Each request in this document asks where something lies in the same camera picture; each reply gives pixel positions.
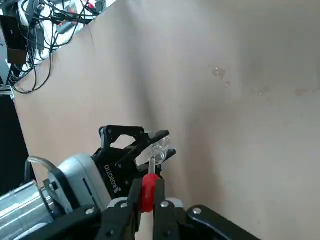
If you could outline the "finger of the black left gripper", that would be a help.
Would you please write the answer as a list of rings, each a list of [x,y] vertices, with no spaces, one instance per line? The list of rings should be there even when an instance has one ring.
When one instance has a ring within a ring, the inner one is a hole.
[[[175,156],[176,149],[151,149],[147,154],[147,161],[138,165],[136,157],[125,157],[123,161],[116,165],[117,169],[123,171],[122,175],[160,175],[162,164]]]
[[[121,126],[108,125],[99,128],[101,138],[101,149],[108,149],[115,143],[120,136],[129,136],[134,138],[134,142],[126,147],[126,149],[145,150],[148,146],[157,143],[161,139],[169,136],[168,130],[160,130],[156,133],[147,133],[140,126]]]

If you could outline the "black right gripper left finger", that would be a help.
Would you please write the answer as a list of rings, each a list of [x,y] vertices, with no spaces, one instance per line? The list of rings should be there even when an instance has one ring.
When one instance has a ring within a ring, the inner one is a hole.
[[[95,206],[77,209],[70,226],[63,233],[64,240],[134,240],[139,228],[142,179],[135,179],[129,195],[110,202],[105,210]]]

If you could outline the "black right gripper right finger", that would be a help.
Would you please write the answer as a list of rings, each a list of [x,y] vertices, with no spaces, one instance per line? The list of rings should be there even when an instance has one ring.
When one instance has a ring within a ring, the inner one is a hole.
[[[185,210],[181,200],[166,197],[165,181],[156,181],[154,240],[257,240],[258,238],[204,205]]]

